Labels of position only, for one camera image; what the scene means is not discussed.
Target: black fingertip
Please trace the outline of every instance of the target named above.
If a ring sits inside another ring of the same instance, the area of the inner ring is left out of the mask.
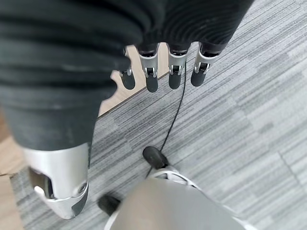
[[[192,72],[192,77],[191,77],[191,83],[195,87],[199,87],[203,84],[205,80],[206,74],[203,74],[202,71],[199,71],[198,73],[195,73],[195,71]]]
[[[149,77],[146,78],[146,87],[149,92],[156,92],[158,89],[158,78],[149,75]]]
[[[133,73],[131,75],[128,75],[126,72],[122,74],[121,81],[123,82],[123,85],[127,90],[133,90],[135,87],[135,79],[133,76]]]
[[[169,78],[168,78],[168,85],[169,87],[171,87],[171,89],[175,90],[178,89],[178,87],[180,86],[180,82],[181,82],[181,75],[178,74],[169,74]]]

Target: screw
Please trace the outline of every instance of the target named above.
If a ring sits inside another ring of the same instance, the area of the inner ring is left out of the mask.
[[[82,184],[82,186],[78,190],[78,193],[82,193],[85,190],[86,185],[87,185],[86,183]]]

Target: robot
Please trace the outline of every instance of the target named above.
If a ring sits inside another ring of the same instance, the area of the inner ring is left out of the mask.
[[[153,169],[147,178],[123,202],[108,195],[100,199],[110,215],[105,230],[256,230],[207,197],[155,147],[146,147],[143,156]]]
[[[120,72],[128,90],[135,86],[126,46],[137,47],[147,89],[158,93],[159,44],[167,43],[169,86],[176,89],[190,44],[199,42],[191,84],[201,86],[251,4],[252,0],[1,0],[0,103],[24,150],[37,195],[64,219],[84,207],[98,110],[117,88],[111,72]],[[174,179],[158,179],[160,173]],[[180,183],[194,196],[202,195],[170,167],[150,176],[140,189],[165,184],[172,193]],[[125,221],[121,212],[111,229],[118,229],[117,220]]]

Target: black cable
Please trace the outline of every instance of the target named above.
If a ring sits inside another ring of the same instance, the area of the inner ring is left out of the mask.
[[[185,66],[184,66],[183,90],[182,90],[182,95],[181,95],[180,102],[179,102],[179,105],[178,105],[178,109],[177,109],[176,114],[175,114],[175,116],[174,116],[173,122],[172,122],[172,124],[171,124],[171,126],[170,126],[170,128],[169,128],[169,130],[168,130],[168,132],[167,132],[167,135],[166,135],[166,137],[165,137],[165,139],[164,139],[164,142],[163,142],[163,144],[162,144],[162,146],[161,146],[161,148],[160,148],[160,151],[161,151],[161,152],[162,152],[162,150],[163,150],[163,148],[164,148],[164,146],[165,146],[165,144],[166,144],[166,142],[167,142],[167,139],[168,139],[168,137],[169,137],[169,134],[171,133],[172,128],[173,128],[173,126],[174,126],[174,123],[175,123],[175,121],[176,121],[176,119],[177,119],[177,116],[178,116],[178,114],[179,114],[179,110],[180,110],[180,108],[181,108],[181,104],[182,104],[182,101],[183,101],[184,93],[185,93],[185,91],[186,91],[186,82],[187,82],[187,62],[185,63]],[[148,170],[148,172],[147,172],[145,178],[148,177],[148,175],[150,174],[150,172],[151,172],[152,169],[153,169],[153,168],[150,167],[150,169]]]

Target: striped carpet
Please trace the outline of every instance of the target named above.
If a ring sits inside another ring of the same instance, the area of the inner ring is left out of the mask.
[[[164,148],[185,176],[259,230],[307,229],[306,12],[306,0],[256,0],[205,84],[188,81]],[[110,191],[124,197],[144,179],[142,150],[162,145],[181,92],[164,77],[156,93],[143,90],[98,119],[89,198],[77,218],[53,214],[25,170],[13,177],[24,228],[103,229],[107,215],[97,199]]]

